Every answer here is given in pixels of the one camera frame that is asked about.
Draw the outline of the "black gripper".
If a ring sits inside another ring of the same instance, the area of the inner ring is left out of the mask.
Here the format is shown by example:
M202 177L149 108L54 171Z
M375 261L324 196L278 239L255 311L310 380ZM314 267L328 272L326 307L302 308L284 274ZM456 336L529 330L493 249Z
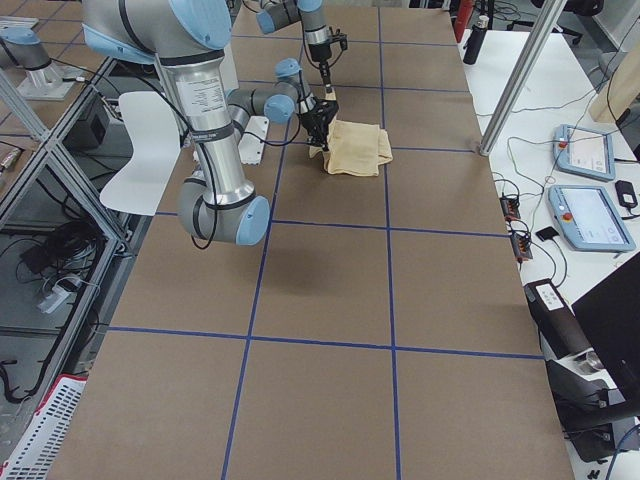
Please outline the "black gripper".
M307 32L307 50L312 62L319 63L325 92L333 92L329 59L332 57L331 46L338 43L342 51L348 48L348 36L340 29L319 28Z
M329 126L337 114L336 100L319 100L310 111L299 113L298 118L307 133L307 143L322 143L323 152L330 151Z

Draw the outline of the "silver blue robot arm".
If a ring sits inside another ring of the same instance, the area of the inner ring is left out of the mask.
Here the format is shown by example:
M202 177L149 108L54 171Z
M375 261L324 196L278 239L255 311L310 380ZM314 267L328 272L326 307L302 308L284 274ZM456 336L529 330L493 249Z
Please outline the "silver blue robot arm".
M319 71L325 91L333 92L331 67L348 49L348 36L327 24L321 0L281 1L261 9L256 20L263 34L300 23L308 61Z
M270 205L244 173L239 142L253 116L285 123L296 116L308 144L327 149L334 100L317 98L298 61L275 69L269 90L228 91L220 67L232 20L225 1L86 1L86 44L96 52L153 64L195 143L199 167L180 191L178 217L194 241L255 245Z

